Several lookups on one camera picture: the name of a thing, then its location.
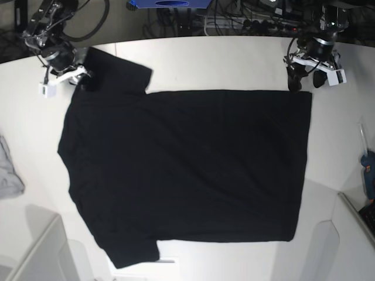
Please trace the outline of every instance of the blue object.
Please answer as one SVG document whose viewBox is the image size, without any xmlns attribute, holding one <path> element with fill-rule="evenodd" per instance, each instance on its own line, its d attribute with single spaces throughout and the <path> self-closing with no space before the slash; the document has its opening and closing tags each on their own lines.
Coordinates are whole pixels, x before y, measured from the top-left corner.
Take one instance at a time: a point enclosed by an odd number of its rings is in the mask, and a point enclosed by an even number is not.
<svg viewBox="0 0 375 281">
<path fill-rule="evenodd" d="M 159 1 L 159 0 L 130 0 L 133 6 L 139 9 L 144 8 L 200 8 L 206 9 L 211 0 L 175 0 L 175 1 Z"/>
<path fill-rule="evenodd" d="M 364 167 L 363 177 L 366 186 L 366 195 L 370 200 L 375 199 L 375 153 L 368 150 L 367 156 L 361 158 L 361 165 Z"/>
</svg>

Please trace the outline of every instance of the power strip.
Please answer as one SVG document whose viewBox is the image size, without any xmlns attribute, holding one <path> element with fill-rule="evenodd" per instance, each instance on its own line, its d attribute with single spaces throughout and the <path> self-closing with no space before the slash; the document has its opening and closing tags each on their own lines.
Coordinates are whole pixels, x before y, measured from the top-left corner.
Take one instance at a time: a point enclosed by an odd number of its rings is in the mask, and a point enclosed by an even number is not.
<svg viewBox="0 0 375 281">
<path fill-rule="evenodd" d="M 269 23 L 274 23 L 274 21 L 270 18 L 268 15 L 257 15 L 253 18 L 245 18 L 245 17 L 232 17 L 232 18 L 226 18 L 224 16 L 216 16 L 216 25 L 215 25 L 215 17 L 209 16 L 207 21 L 207 28 L 220 28 L 220 29 L 242 29 L 244 26 L 244 22 L 246 20 L 250 21 L 258 21 L 259 23 L 266 20 Z M 293 20 L 284 20 L 276 18 L 279 25 L 287 26 L 290 29 L 297 28 L 299 23 Z"/>
</svg>

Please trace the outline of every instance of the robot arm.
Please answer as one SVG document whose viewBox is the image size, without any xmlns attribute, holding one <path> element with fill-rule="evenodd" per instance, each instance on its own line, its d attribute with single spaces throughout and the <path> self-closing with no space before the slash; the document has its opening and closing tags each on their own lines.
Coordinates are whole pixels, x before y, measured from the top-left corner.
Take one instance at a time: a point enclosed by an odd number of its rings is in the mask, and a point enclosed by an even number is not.
<svg viewBox="0 0 375 281">
<path fill-rule="evenodd" d="M 345 71 L 339 59 L 340 54 L 334 49 L 339 32 L 349 25 L 347 9 L 332 5 L 322 5 L 320 17 L 298 38 L 293 38 L 288 47 L 284 62 L 288 72 L 288 87 L 291 92 L 301 90 L 301 79 L 314 72 L 313 83 L 316 88 L 324 85 L 346 83 Z M 293 42 L 297 39 L 297 51 L 290 53 Z"/>
<path fill-rule="evenodd" d="M 43 0 L 23 32 L 25 44 L 47 62 L 46 76 L 39 86 L 45 97 L 56 95 L 56 86 L 62 81 L 69 80 L 77 85 L 84 77 L 92 76 L 81 65 L 82 54 L 63 33 L 66 21 L 74 16 L 77 8 L 78 0 Z M 57 76 L 52 81 L 48 79 L 50 68 L 51 73 Z"/>
</svg>

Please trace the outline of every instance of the blue tool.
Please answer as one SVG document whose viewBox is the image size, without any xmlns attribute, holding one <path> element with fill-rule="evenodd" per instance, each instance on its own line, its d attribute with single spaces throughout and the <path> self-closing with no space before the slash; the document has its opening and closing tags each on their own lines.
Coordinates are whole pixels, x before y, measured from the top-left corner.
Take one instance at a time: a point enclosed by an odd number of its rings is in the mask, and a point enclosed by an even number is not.
<svg viewBox="0 0 375 281">
<path fill-rule="evenodd" d="M 375 153 L 369 149 L 366 136 L 364 134 L 363 125 L 359 124 L 361 134 L 363 156 L 361 157 L 361 165 L 363 169 L 365 193 L 371 202 L 375 199 Z"/>
</svg>

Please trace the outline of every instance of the black t-shirt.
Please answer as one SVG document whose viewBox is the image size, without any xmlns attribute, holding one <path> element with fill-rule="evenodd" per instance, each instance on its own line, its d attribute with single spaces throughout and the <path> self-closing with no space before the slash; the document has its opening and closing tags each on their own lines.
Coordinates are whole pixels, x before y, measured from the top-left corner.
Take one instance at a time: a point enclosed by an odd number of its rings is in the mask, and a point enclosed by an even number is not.
<svg viewBox="0 0 375 281">
<path fill-rule="evenodd" d="M 290 241 L 306 167 L 308 92 L 146 95 L 151 70 L 90 49 L 59 154 L 79 213 L 118 268 L 157 240 Z"/>
</svg>

